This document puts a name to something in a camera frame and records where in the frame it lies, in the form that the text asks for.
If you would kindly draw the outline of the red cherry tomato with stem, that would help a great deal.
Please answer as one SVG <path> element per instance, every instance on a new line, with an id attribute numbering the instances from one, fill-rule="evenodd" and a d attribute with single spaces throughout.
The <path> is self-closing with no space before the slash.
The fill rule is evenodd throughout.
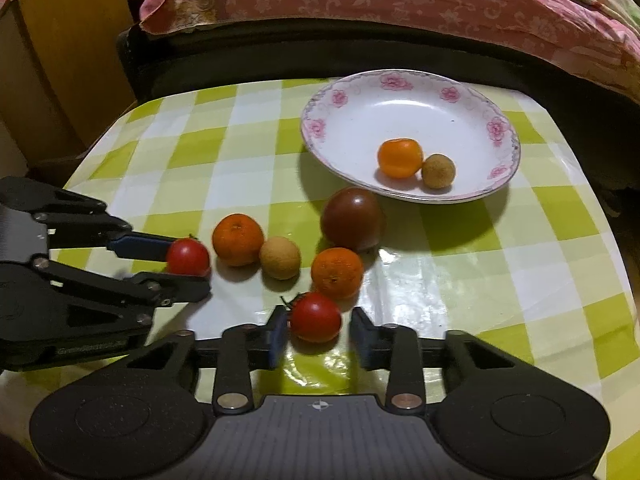
<path id="1" fill-rule="evenodd" d="M 292 299 L 280 297 L 288 310 L 288 327 L 297 339 L 310 344 L 326 344 L 342 329 L 342 315 L 337 304 L 320 292 L 304 292 Z"/>

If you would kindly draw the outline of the orange tangerine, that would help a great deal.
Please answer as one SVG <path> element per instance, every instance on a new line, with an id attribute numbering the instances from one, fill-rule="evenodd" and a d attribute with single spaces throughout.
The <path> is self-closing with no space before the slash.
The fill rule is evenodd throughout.
<path id="1" fill-rule="evenodd" d="M 257 262 L 264 241 L 262 228 L 247 214 L 229 214 L 215 226 L 212 234 L 218 259 L 235 268 Z"/>
<path id="2" fill-rule="evenodd" d="M 310 276 L 316 292 L 333 300 L 346 300 L 359 292 L 363 264 L 356 252 L 333 247 L 322 250 L 311 263 Z"/>

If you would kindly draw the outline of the tan longan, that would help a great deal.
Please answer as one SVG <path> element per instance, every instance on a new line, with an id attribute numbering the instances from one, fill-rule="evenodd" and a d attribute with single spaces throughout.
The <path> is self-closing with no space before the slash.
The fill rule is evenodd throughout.
<path id="1" fill-rule="evenodd" d="M 269 276 L 286 281 L 299 274 L 302 256 L 298 246 L 286 237 L 273 236 L 262 244 L 259 261 Z"/>
<path id="2" fill-rule="evenodd" d="M 443 154 L 433 154 L 424 159 L 421 177 L 424 185 L 432 190 L 444 190 L 454 182 L 457 170 L 454 162 Z"/>

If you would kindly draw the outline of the dark purple tomato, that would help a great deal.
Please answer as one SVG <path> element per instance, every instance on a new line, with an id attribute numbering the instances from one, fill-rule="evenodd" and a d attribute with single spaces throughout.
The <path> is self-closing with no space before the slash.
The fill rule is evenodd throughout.
<path id="1" fill-rule="evenodd" d="M 333 245 L 364 252 L 380 244 L 385 216 L 375 195 L 364 188 L 342 188 L 324 206 L 320 229 Z"/>

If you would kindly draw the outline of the green checkered tablecloth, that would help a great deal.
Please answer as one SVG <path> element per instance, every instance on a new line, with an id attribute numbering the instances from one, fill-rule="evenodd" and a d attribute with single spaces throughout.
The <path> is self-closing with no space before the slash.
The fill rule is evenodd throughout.
<path id="1" fill-rule="evenodd" d="M 119 118 L 62 190 L 100 200 L 137 232 L 197 238 L 210 293 L 154 311 L 143 346 L 41 370 L 2 370 L 1 429 L 59 479 L 634 479 L 639 474 L 639 327 L 605 215 L 548 110 L 515 91 L 491 99 L 521 143 L 510 182 L 448 205 L 373 193 L 380 244 L 356 252 L 359 292 L 333 300 L 326 344 L 293 336 L 280 366 L 250 373 L 255 408 L 215 413 L 222 333 L 264 325 L 315 292 L 330 197 L 361 188 L 306 149 L 300 115 L 329 82 L 267 81 L 166 96 Z M 265 241 L 302 256 L 280 281 L 258 259 L 227 266 L 215 226 L 247 214 Z M 104 247 L 52 249 L 110 278 L 166 273 L 166 260 Z M 412 328 L 423 415 L 384 408 L 387 370 L 359 366 L 352 310 Z"/>

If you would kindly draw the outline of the wooden cabinet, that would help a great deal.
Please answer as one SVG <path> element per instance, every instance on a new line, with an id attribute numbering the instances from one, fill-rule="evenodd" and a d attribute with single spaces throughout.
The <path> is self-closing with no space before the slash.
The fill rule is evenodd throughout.
<path id="1" fill-rule="evenodd" d="M 134 104 L 116 49 L 131 1 L 1 1 L 1 122 L 28 168 L 82 154 Z"/>

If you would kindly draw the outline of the tan longan in plate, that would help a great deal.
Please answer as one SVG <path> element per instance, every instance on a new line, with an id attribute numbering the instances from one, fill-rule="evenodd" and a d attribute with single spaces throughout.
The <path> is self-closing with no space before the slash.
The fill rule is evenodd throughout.
<path id="1" fill-rule="evenodd" d="M 424 185 L 432 190 L 444 190 L 454 182 L 457 170 L 454 162 L 443 154 L 433 154 L 424 159 L 421 177 Z"/>

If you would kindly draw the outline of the yellow-orange kumquat in plate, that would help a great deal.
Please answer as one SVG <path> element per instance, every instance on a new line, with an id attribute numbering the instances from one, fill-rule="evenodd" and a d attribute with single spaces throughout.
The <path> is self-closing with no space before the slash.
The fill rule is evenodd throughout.
<path id="1" fill-rule="evenodd" d="M 423 151 L 413 139 L 390 139 L 378 148 L 378 168 L 387 177 L 404 180 L 413 177 L 421 168 Z"/>

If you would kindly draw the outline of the white floral plate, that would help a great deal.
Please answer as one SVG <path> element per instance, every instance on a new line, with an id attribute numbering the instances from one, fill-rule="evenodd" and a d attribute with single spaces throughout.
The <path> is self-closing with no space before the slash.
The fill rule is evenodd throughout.
<path id="1" fill-rule="evenodd" d="M 521 161 L 509 118 L 468 84 L 418 70 L 369 70 L 319 90 L 300 115 L 307 151 L 337 177 L 378 195 L 429 205 L 479 200 L 506 186 Z M 425 155 L 456 168 L 449 188 L 420 176 L 387 177 L 376 153 L 387 140 L 411 139 Z"/>

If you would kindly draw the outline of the dark bed frame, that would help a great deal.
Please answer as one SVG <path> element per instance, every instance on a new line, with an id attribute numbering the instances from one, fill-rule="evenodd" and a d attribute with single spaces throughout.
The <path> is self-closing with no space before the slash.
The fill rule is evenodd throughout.
<path id="1" fill-rule="evenodd" d="M 639 187 L 639 107 L 548 61 L 487 42 L 367 22 L 267 20 L 152 35 L 134 25 L 117 52 L 139 102 L 269 79 L 330 78 L 378 68 L 425 70 L 521 91 L 552 116 L 588 179 Z"/>

